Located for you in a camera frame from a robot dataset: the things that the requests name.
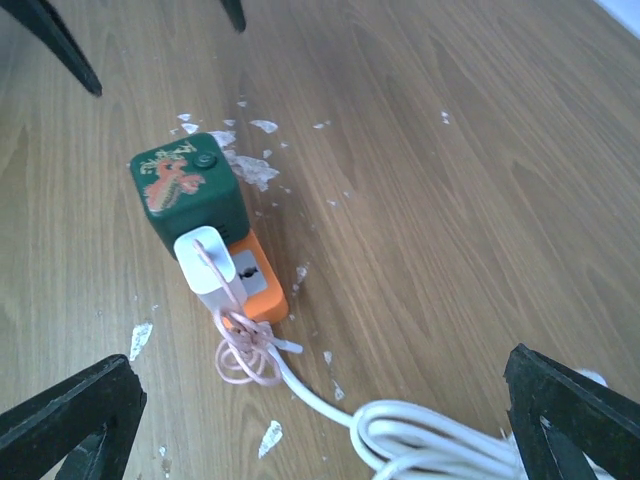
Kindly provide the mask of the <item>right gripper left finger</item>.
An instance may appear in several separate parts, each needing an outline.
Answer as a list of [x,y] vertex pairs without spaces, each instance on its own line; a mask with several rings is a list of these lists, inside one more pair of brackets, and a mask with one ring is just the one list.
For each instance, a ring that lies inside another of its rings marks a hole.
[[1,414],[1,477],[123,478],[146,402],[127,356],[96,362]]

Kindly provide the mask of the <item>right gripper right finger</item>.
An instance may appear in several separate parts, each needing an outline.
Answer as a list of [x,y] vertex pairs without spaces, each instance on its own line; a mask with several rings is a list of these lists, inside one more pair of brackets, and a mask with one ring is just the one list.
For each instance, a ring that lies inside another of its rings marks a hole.
[[639,477],[639,404],[523,344],[504,377],[508,417],[530,479]]

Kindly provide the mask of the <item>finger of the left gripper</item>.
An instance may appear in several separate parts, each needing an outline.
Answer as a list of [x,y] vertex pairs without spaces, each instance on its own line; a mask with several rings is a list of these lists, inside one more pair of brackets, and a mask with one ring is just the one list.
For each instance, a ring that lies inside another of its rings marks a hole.
[[45,0],[1,0],[1,8],[36,36],[95,97],[103,87],[57,9]]
[[241,0],[220,0],[234,30],[242,33],[246,29],[246,17]]

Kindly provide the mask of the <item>white usb charger plug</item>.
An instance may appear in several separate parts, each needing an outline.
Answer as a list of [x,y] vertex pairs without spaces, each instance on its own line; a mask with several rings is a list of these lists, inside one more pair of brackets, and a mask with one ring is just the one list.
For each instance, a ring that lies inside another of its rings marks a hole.
[[189,288],[212,313],[244,306],[245,287],[214,227],[201,226],[179,236],[173,250]]

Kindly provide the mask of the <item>green cube plug adapter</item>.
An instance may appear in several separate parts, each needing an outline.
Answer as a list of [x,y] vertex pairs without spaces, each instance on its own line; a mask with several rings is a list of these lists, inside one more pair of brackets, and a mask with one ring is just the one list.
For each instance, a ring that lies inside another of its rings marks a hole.
[[248,236],[239,181],[211,134],[141,152],[129,168],[145,215],[170,253],[178,237],[201,226],[215,228],[227,246]]

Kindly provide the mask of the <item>orange power strip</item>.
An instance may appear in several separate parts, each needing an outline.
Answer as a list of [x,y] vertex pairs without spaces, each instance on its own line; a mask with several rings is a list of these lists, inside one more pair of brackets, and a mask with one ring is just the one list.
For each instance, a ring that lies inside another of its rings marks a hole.
[[229,247],[247,293],[244,311],[254,321],[275,325],[289,313],[284,290],[253,229]]

